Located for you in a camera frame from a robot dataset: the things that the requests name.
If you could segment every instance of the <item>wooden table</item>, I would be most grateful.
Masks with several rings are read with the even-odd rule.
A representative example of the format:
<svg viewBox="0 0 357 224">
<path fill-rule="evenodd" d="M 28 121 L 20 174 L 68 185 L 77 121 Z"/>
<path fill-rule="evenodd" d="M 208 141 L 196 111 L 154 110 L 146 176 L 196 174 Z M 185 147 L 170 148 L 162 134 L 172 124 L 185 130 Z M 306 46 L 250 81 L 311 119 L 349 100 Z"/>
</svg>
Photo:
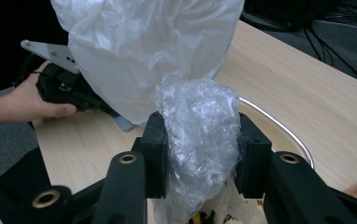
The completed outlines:
<svg viewBox="0 0 357 224">
<path fill-rule="evenodd" d="M 357 182 L 357 80 L 241 21 L 216 80 L 290 129 L 327 185 L 344 190 Z M 254 122 L 284 150 L 281 135 Z M 73 192 L 105 177 L 110 159 L 143 132 L 123 133 L 99 111 L 38 120 L 35 128 L 51 184 Z"/>
</svg>

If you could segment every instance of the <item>finger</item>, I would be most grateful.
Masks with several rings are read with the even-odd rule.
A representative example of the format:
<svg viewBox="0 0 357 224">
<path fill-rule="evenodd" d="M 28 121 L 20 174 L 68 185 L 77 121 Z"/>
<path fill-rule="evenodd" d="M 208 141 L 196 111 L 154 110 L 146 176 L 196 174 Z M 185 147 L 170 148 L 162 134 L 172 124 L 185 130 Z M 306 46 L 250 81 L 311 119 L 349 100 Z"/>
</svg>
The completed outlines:
<svg viewBox="0 0 357 224">
<path fill-rule="evenodd" d="M 41 73 L 41 72 L 44 71 L 44 69 L 48 66 L 48 64 L 50 64 L 50 61 L 45 61 L 45 62 L 43 62 L 43 63 L 35 70 L 35 72 Z"/>
<path fill-rule="evenodd" d="M 36 82 L 38 81 L 39 74 L 37 73 L 32 73 L 30 76 L 26 79 L 26 81 L 30 82 L 31 84 L 35 85 Z"/>
<path fill-rule="evenodd" d="M 62 118 L 77 112 L 77 108 L 71 104 L 49 104 L 48 117 Z"/>
</svg>

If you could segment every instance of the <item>hand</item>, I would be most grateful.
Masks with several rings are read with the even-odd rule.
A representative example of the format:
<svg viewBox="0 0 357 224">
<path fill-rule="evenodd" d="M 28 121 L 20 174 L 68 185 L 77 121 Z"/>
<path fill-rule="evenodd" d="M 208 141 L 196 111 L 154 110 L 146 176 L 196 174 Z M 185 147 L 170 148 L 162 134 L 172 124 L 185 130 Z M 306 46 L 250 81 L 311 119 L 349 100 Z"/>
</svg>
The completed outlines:
<svg viewBox="0 0 357 224">
<path fill-rule="evenodd" d="M 42 63 L 36 71 L 42 72 L 50 62 Z M 7 110 L 15 121 L 32 121 L 42 118 L 61 118 L 77 112 L 74 105 L 52 104 L 41 99 L 36 82 L 39 74 L 33 73 L 13 92 L 5 96 Z"/>
<path fill-rule="evenodd" d="M 44 62 L 36 71 L 42 72 L 48 63 Z M 77 112 L 74 105 L 43 101 L 36 89 L 38 76 L 37 73 L 31 74 L 14 91 L 0 97 L 0 123 L 61 118 Z"/>
</svg>

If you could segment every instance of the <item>screw hole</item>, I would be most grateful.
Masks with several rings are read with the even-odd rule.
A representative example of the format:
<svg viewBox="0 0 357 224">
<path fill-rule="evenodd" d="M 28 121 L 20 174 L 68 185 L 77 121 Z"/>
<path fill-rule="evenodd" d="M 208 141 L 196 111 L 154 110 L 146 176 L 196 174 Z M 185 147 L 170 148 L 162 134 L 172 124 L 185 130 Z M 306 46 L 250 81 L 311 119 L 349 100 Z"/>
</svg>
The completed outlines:
<svg viewBox="0 0 357 224">
<path fill-rule="evenodd" d="M 45 208 L 56 203 L 60 198 L 60 192 L 56 189 L 44 191 L 33 199 L 34 208 Z"/>
<path fill-rule="evenodd" d="M 137 157 L 135 155 L 124 155 L 120 157 L 120 163 L 128 164 L 132 163 L 135 160 L 137 160 Z"/>
<path fill-rule="evenodd" d="M 298 160 L 298 158 L 296 158 L 295 156 L 292 156 L 290 154 L 280 155 L 280 159 L 283 161 L 286 161 L 287 163 L 291 163 L 291 164 L 296 164 L 300 161 L 300 160 Z"/>
</svg>

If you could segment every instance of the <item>plastic bag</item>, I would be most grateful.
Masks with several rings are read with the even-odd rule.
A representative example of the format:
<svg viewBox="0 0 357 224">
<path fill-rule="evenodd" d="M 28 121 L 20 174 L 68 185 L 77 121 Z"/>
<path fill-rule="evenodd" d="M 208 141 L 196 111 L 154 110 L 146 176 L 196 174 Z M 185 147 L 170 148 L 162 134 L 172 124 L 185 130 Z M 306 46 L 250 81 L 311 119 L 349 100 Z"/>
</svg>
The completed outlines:
<svg viewBox="0 0 357 224">
<path fill-rule="evenodd" d="M 239 160 L 238 102 L 212 79 L 170 76 L 157 87 L 169 141 L 166 198 L 154 200 L 157 223 L 186 223 L 225 186 Z"/>
<path fill-rule="evenodd" d="M 202 206 L 202 211 L 211 214 L 215 213 L 214 223 L 218 224 L 267 224 L 264 209 L 258 199 L 244 199 L 243 195 L 237 192 L 235 181 L 229 178 L 220 193 L 207 200 Z"/>
<path fill-rule="evenodd" d="M 134 124 L 156 111 L 165 75 L 213 78 L 244 0 L 51 0 L 93 90 Z"/>
</svg>

